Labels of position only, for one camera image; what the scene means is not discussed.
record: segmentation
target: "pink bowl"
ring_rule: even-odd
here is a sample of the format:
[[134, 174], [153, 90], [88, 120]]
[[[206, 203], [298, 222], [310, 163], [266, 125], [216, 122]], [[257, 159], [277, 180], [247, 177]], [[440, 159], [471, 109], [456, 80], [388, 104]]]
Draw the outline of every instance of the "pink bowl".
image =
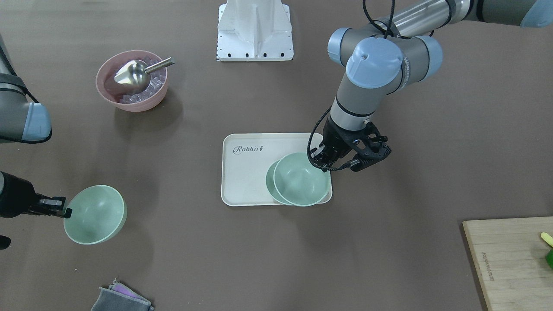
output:
[[96, 74], [96, 90], [98, 90], [98, 93], [100, 93], [100, 95], [102, 95], [105, 100], [107, 100], [117, 108], [123, 109], [125, 111], [141, 112], [157, 106], [157, 104], [159, 104], [163, 100], [165, 94], [167, 94], [167, 88], [169, 87], [169, 85], [167, 84], [167, 79], [169, 78], [167, 75], [167, 68], [162, 69], [165, 70], [165, 82], [163, 82], [161, 88], [154, 95], [143, 101], [134, 103], [120, 103], [117, 98], [108, 93], [108, 91], [106, 91], [106, 88], [104, 87], [104, 83], [109, 78], [109, 76], [113, 75], [115, 71], [119, 70], [121, 65], [133, 59], [144, 59], [146, 57], [149, 57], [156, 61], [161, 61], [161, 57], [155, 55], [154, 53], [142, 50], [126, 51], [108, 59], [107, 62], [105, 62], [100, 67], [100, 69], [98, 70], [98, 74]]

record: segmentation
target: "green bowl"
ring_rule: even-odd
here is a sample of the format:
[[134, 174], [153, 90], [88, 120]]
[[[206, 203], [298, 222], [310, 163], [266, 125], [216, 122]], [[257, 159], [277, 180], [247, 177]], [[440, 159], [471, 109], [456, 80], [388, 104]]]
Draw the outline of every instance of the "green bowl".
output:
[[273, 180], [276, 192], [296, 206], [317, 204], [330, 191], [330, 172], [313, 167], [305, 152], [292, 153], [278, 161]]
[[265, 175], [265, 184], [267, 185], [267, 190], [269, 193], [271, 193], [271, 196], [275, 201], [278, 203], [284, 204], [284, 205], [292, 205], [290, 202], [286, 201], [277, 191], [274, 183], [274, 173], [275, 173], [275, 167], [277, 167], [277, 164], [280, 160], [275, 161], [275, 163], [271, 164], [269, 169], [267, 170], [267, 174]]
[[67, 236], [84, 244], [98, 244], [114, 237], [127, 219], [121, 194], [110, 186], [97, 185], [79, 192], [69, 202], [71, 218], [64, 219]]
[[553, 269], [553, 250], [550, 250], [547, 256], [545, 256], [547, 264]]

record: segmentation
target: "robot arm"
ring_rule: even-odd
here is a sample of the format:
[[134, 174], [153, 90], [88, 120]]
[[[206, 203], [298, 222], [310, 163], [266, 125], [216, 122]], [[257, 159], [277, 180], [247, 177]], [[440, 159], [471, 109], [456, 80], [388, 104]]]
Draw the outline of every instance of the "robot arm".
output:
[[[425, 80], [441, 66], [439, 43], [422, 34], [461, 20], [544, 27], [553, 22], [553, 0], [423, 0], [393, 15], [389, 28], [374, 21], [360, 29], [336, 30], [328, 42], [328, 55], [345, 64], [346, 73], [330, 108], [323, 141], [308, 151], [311, 163], [336, 170], [332, 165], [354, 150], [353, 158], [339, 169], [357, 172], [385, 159], [392, 150], [371, 116], [385, 95]], [[382, 37], [379, 28], [390, 36]]]
[[[65, 207], [65, 197], [50, 198], [38, 194], [30, 182], [0, 172], [0, 217], [30, 214], [70, 218], [71, 212], [71, 209]], [[10, 242], [9, 238], [0, 235], [0, 250], [7, 248]]]
[[50, 137], [50, 115], [13, 70], [0, 35], [0, 143], [42, 143]]

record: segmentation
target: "gray cloth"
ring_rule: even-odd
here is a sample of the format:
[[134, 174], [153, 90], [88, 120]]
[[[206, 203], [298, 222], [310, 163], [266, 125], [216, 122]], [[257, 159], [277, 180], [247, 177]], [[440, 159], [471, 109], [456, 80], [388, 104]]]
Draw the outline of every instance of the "gray cloth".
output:
[[100, 296], [91, 311], [154, 311], [154, 307], [147, 300], [100, 287]]

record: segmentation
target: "wooden cutting board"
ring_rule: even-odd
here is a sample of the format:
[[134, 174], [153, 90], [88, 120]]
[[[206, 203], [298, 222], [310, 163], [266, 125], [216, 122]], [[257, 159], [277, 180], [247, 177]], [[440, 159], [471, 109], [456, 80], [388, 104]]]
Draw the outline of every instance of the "wooden cutting board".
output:
[[553, 269], [545, 261], [553, 217], [464, 221], [489, 311], [553, 310]]

